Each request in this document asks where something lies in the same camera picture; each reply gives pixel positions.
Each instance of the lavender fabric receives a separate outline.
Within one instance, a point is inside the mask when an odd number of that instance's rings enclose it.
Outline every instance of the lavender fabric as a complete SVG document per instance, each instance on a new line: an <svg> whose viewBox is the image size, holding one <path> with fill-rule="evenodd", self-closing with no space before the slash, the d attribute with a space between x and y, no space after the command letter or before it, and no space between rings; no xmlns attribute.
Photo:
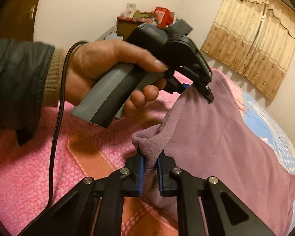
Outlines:
<svg viewBox="0 0 295 236"><path fill-rule="evenodd" d="M146 157L144 194L177 220L175 198L162 198L155 163L164 149L178 167L193 176L218 177L277 236L286 236L295 199L295 175L278 162L273 150L245 125L223 75L214 71L211 104L191 86L164 119L132 136Z"/></svg>

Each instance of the pink bedspread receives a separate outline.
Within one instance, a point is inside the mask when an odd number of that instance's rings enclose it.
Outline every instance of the pink bedspread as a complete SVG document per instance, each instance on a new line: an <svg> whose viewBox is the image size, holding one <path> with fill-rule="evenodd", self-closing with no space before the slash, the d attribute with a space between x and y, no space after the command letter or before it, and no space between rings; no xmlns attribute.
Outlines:
<svg viewBox="0 0 295 236"><path fill-rule="evenodd" d="M190 83L181 75L178 78L184 83ZM238 87L232 84L230 87L240 104L241 96L236 95ZM177 93L161 91L158 100L149 104L150 113L162 120L178 96ZM79 164L81 160L76 158L78 153L74 156L71 152L74 145L70 146L70 136L79 135L89 139L98 148L101 159L107 162L108 172L121 168L125 159L134 154L131 135L142 129L139 123L126 118L114 121L109 129L103 129L72 116L72 108L71 104L66 103L58 139L54 174L55 202L86 175ZM56 108L44 108L37 133L22 147L17 145L14 131L0 132L0 219L12 235L17 235L47 203L49 155L57 113ZM122 235L130 234L131 230L132 235L140 235L142 227L138 221L143 221L143 217L145 223L155 224L152 219L156 219L164 226L164 229L159 227L155 235L177 235L175 226L159 216L159 212L144 202L140 203L138 210L132 210L133 215L129 211L128 217L123 218Z"/></svg>

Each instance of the gray handle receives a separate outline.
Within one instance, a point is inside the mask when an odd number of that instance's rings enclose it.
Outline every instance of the gray handle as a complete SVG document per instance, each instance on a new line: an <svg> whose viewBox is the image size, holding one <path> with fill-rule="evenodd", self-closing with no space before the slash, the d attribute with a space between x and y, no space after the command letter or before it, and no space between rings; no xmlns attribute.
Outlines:
<svg viewBox="0 0 295 236"><path fill-rule="evenodd" d="M136 65L118 63L95 84L71 113L107 127L114 116L121 116L132 91L142 90L162 76L164 73L147 73Z"/></svg>

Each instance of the hand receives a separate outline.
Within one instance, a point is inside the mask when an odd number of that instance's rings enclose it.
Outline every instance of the hand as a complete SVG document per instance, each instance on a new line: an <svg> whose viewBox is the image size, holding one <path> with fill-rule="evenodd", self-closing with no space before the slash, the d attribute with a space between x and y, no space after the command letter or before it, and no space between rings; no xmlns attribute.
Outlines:
<svg viewBox="0 0 295 236"><path fill-rule="evenodd" d="M121 40L96 41L79 46L72 53L67 72L65 98L78 105L96 82L116 63L137 64L149 72L163 72L167 67L149 51ZM142 91L135 90L124 106L125 114L132 116L148 101L156 100L166 80L157 80Z"/></svg>

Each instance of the blue patterned fabric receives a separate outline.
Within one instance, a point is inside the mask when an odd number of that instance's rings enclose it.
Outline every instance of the blue patterned fabric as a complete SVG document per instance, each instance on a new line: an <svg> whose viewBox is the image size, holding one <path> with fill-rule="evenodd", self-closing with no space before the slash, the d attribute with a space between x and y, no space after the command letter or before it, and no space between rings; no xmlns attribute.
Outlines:
<svg viewBox="0 0 295 236"><path fill-rule="evenodd" d="M247 107L243 119L251 131L265 141L274 150L280 164L295 175L295 149L287 135L274 119L249 94L242 94L243 103ZM295 201L293 203L293 219L289 232L295 226Z"/></svg>

